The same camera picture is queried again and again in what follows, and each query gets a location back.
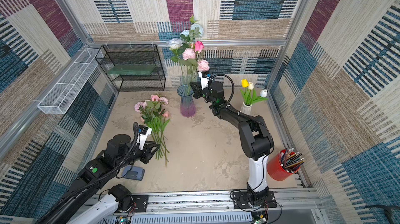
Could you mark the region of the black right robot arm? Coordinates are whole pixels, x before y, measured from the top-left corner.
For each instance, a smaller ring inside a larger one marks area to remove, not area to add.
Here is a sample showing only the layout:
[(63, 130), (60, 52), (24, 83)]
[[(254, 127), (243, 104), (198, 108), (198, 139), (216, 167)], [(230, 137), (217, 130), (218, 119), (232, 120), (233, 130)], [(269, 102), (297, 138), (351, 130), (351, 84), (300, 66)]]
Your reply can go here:
[[(261, 116), (251, 116), (235, 109), (230, 101), (234, 95), (234, 83), (227, 75), (210, 75), (209, 72), (198, 72), (200, 82), (190, 82), (194, 98), (203, 98), (210, 103), (214, 116), (232, 124), (238, 129), (241, 148), (249, 159), (249, 179), (246, 190), (232, 190), (230, 198), (234, 208), (249, 212), (264, 208), (275, 208), (278, 203), (267, 183), (267, 159), (274, 151), (273, 138)], [(223, 84), (215, 81), (216, 77), (230, 80), (232, 91), (226, 100)]]

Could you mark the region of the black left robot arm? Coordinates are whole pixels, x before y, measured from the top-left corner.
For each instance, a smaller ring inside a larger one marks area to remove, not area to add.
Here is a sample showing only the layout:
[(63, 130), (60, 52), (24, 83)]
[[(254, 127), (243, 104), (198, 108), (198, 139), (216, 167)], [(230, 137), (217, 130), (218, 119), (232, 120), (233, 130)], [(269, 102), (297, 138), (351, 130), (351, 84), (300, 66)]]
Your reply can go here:
[(107, 143), (95, 159), (78, 173), (66, 193), (40, 217), (37, 224), (66, 224), (75, 213), (103, 186), (115, 178), (120, 170), (136, 161), (147, 164), (160, 149), (160, 144), (147, 141), (153, 129), (133, 124), (134, 136), (117, 134)]

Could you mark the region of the purple glass vase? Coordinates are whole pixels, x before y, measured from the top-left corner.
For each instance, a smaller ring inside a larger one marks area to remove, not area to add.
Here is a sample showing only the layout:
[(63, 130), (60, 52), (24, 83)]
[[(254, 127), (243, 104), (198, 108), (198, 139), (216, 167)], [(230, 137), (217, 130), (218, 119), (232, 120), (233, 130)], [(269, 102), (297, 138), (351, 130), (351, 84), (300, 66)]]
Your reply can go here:
[(177, 93), (181, 98), (180, 113), (183, 117), (190, 118), (196, 114), (196, 106), (193, 101), (193, 90), (190, 86), (181, 85), (177, 89)]

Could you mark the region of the white ribbed vase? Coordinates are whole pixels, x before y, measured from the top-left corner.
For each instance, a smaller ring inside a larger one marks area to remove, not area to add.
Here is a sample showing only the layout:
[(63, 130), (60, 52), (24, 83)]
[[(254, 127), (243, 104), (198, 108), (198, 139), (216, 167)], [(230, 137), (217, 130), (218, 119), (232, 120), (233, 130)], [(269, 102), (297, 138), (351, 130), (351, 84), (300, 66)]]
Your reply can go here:
[(252, 105), (246, 105), (245, 102), (243, 102), (240, 111), (243, 114), (251, 115)]

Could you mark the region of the grey blue small case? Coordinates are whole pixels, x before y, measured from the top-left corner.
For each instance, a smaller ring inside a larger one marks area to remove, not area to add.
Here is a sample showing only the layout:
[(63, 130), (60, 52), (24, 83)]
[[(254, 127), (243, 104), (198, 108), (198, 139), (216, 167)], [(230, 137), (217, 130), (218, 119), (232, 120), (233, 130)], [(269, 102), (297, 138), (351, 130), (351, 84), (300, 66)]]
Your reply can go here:
[(122, 178), (142, 181), (145, 174), (145, 169), (136, 166), (127, 166), (122, 172)]

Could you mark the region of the pink rose bouquet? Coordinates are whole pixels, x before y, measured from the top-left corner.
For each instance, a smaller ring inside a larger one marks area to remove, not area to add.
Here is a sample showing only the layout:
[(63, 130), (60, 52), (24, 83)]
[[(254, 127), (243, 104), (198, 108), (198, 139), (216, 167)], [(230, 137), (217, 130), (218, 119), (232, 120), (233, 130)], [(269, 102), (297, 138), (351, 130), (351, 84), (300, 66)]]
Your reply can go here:
[(181, 32), (178, 38), (167, 42), (168, 49), (172, 52), (172, 61), (177, 63), (183, 75), (183, 91), (189, 94), (191, 82), (196, 82), (199, 73), (206, 74), (210, 67), (208, 61), (203, 58), (205, 46), (199, 40), (204, 29), (194, 16), (189, 19), (190, 28)]

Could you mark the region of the yellow tulip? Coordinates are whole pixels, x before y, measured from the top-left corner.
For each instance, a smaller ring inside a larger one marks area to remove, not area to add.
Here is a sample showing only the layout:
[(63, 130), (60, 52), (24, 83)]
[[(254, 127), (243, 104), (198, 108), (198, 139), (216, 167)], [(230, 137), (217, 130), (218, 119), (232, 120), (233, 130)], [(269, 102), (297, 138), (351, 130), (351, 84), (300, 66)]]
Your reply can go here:
[(243, 88), (247, 88), (247, 87), (249, 86), (248, 80), (247, 80), (247, 79), (242, 79), (242, 80), (241, 80), (241, 86), (242, 86)]

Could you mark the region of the green mat on shelf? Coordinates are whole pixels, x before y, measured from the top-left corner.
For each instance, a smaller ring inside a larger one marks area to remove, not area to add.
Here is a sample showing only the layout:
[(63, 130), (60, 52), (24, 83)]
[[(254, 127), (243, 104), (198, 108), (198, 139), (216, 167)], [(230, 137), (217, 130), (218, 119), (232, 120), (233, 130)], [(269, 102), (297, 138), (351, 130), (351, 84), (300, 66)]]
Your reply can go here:
[(107, 71), (110, 75), (150, 75), (155, 65), (117, 65)]

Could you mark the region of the cream white tulip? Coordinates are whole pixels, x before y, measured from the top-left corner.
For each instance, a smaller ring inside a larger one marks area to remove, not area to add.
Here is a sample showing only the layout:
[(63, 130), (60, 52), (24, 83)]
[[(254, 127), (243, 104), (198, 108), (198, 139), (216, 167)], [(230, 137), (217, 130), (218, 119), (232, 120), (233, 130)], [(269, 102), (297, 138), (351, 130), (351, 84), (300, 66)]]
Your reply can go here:
[(253, 90), (254, 89), (254, 84), (252, 82), (249, 82), (248, 89), (249, 90)]

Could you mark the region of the white tulip bud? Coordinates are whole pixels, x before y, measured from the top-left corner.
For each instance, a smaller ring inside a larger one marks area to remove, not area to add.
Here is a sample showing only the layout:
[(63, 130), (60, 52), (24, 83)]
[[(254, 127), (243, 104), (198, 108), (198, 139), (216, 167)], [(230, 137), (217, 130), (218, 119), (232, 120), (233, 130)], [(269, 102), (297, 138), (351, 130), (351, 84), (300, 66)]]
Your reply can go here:
[(268, 96), (268, 90), (267, 90), (267, 89), (261, 90), (259, 95), (260, 95), (262, 98), (267, 98), (267, 96)]

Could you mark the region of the red cup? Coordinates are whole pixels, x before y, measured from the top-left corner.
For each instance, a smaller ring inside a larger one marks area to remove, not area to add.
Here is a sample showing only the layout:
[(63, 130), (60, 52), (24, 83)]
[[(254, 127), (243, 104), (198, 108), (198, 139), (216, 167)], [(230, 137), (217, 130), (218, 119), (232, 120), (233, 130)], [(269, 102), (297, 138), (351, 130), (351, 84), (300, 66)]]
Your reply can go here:
[(283, 181), (294, 175), (295, 171), (287, 170), (283, 167), (281, 163), (281, 158), (284, 157), (285, 150), (281, 150), (277, 155), (275, 155), (267, 164), (268, 175), (277, 181)]

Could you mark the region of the pencils in red cup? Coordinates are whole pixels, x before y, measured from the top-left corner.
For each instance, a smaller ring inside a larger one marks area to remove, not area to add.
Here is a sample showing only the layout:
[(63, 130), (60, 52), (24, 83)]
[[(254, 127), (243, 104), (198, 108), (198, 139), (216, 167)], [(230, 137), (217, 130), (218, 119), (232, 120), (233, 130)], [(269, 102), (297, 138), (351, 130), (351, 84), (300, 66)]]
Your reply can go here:
[(301, 152), (295, 152), (294, 149), (282, 150), (278, 155), (278, 168), (287, 173), (294, 174), (305, 163), (305, 158)]

